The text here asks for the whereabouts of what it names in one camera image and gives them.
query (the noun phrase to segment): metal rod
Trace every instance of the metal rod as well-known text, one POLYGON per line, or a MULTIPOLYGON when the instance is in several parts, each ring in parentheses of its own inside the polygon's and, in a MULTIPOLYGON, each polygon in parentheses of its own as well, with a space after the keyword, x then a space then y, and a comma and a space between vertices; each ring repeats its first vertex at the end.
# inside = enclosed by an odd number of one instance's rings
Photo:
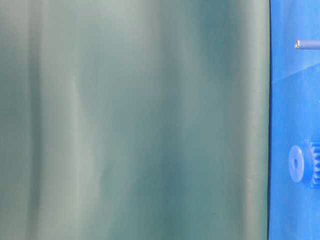
POLYGON ((320 40, 297 40, 294 47, 298 50, 320 50, 320 40))

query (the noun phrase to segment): gear teeth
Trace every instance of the gear teeth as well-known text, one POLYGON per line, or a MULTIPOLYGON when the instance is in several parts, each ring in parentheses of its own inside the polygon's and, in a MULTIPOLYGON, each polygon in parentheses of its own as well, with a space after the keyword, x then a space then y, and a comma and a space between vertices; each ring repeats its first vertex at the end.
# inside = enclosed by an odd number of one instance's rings
POLYGON ((311 187, 320 188, 320 141, 310 141, 309 146, 313 162, 311 187))

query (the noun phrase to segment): green fabric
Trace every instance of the green fabric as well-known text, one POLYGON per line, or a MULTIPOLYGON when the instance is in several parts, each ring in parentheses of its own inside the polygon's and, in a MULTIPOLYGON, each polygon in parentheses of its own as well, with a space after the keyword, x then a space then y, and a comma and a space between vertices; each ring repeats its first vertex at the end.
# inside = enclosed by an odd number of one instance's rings
POLYGON ((269 1, 14 2, 0 239, 267 239, 269 1))

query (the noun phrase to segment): metal pin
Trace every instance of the metal pin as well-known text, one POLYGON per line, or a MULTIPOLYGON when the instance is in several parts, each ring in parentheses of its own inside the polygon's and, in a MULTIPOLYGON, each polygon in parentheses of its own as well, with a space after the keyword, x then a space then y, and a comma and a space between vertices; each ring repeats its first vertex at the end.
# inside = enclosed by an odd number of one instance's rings
POLYGON ((297 40, 294 47, 298 50, 320 50, 320 40, 297 40))

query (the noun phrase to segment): blue surface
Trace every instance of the blue surface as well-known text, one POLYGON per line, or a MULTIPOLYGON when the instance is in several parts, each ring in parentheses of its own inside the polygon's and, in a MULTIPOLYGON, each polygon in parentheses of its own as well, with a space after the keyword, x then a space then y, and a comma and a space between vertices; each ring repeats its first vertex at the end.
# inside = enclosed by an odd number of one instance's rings
POLYGON ((320 40, 319 1, 271 1, 270 240, 320 239, 320 189, 295 183, 293 145, 320 137, 320 51, 296 40, 320 40))

